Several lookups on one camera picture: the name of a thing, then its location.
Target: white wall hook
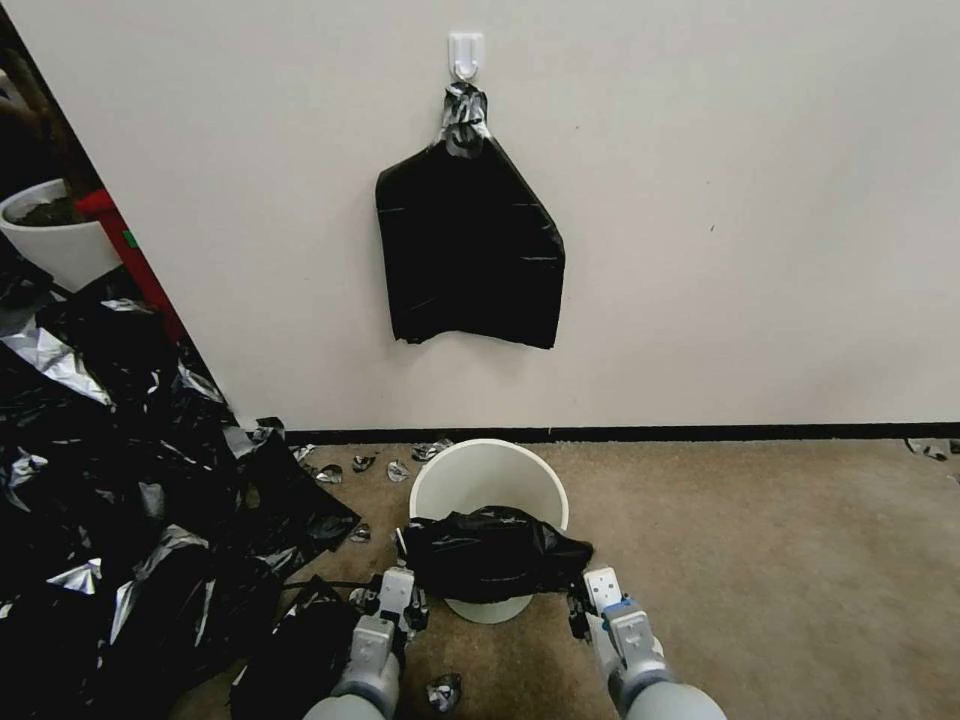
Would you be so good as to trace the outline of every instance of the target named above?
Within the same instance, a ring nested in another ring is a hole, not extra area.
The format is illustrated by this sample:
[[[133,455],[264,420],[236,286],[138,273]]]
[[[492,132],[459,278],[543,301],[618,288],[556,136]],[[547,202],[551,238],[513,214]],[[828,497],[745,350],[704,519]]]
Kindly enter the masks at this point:
[[[472,80],[483,64],[483,33],[450,33],[447,38],[450,72],[460,80]]]

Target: floor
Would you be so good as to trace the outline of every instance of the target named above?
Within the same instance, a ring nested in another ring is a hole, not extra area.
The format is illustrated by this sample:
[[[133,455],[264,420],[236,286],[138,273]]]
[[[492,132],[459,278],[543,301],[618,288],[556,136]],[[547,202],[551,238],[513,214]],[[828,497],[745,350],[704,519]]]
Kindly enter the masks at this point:
[[[570,534],[597,548],[648,610],[668,661],[733,718],[960,717],[960,456],[898,441],[532,445],[557,471]],[[362,475],[358,452],[379,457]],[[371,525],[298,575],[368,579],[393,560],[415,470],[408,446],[319,448],[334,493]],[[562,597],[500,626],[431,605],[398,716],[436,717],[432,677],[463,675],[454,717],[616,718]],[[185,695],[178,720],[228,718],[232,673]]]

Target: robotic hand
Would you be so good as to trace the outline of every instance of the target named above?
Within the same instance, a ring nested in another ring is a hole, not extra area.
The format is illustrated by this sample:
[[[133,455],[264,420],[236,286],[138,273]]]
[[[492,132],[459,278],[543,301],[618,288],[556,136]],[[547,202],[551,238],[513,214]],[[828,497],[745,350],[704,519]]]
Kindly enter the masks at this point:
[[[570,629],[594,649],[601,676],[626,720],[726,720],[702,690],[678,683],[647,613],[620,592],[613,568],[583,574],[568,596]]]
[[[568,596],[574,637],[594,649],[601,676],[626,720],[726,720],[703,691],[677,682],[646,612],[620,592],[613,568],[584,573]],[[331,693],[304,720],[391,720],[400,696],[401,659],[412,635],[427,626],[423,591],[413,572],[393,567],[379,593],[366,591],[350,660]]]
[[[365,610],[353,629],[350,660],[330,697],[304,720],[391,720],[400,697],[404,648],[429,620],[423,591],[413,572],[392,567],[380,591],[365,591]]]

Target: white wall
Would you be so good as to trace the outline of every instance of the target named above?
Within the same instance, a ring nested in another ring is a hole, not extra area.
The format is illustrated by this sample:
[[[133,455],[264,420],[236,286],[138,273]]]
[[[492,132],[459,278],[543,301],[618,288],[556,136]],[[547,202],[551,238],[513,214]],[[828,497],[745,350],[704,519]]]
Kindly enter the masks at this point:
[[[955,1],[4,4],[244,416],[960,415]],[[566,241],[552,351],[392,339],[374,182],[452,29]]]

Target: white bucket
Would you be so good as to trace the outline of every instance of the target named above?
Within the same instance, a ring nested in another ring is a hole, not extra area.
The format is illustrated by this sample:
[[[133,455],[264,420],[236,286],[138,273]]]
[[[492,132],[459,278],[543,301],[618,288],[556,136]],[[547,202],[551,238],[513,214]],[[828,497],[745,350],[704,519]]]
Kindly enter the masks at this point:
[[[410,492],[410,517],[441,520],[485,505],[507,505],[566,532],[570,508],[560,478],[526,448],[503,440],[468,440],[447,448],[420,470]],[[531,596],[474,604],[447,600],[455,613],[477,623],[509,620]]]
[[[29,227],[14,220],[66,193],[63,180],[50,180],[11,195],[0,203],[0,232],[27,260],[53,275],[62,287],[76,292],[120,264],[100,223]]]

